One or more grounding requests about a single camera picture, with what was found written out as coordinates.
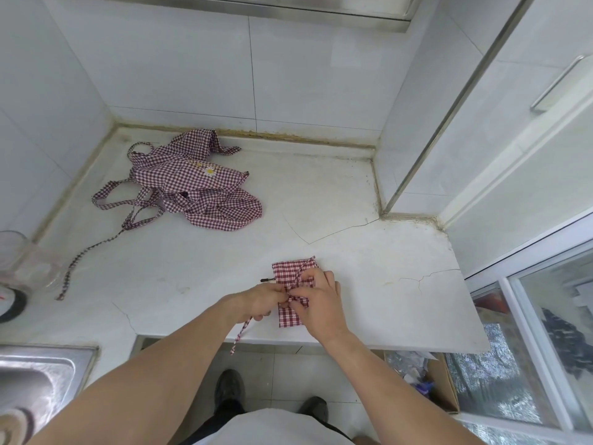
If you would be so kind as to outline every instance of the shoe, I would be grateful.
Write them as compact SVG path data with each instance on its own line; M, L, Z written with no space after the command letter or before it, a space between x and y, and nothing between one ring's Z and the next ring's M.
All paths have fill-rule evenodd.
M329 410L327 409L327 402L318 396L312 396L305 401L297 413L310 415L325 423L327 423L327 420L330 417Z
M237 370L227 369L218 377L217 387L214 389L214 409L226 400L236 400L245 405L245 385Z

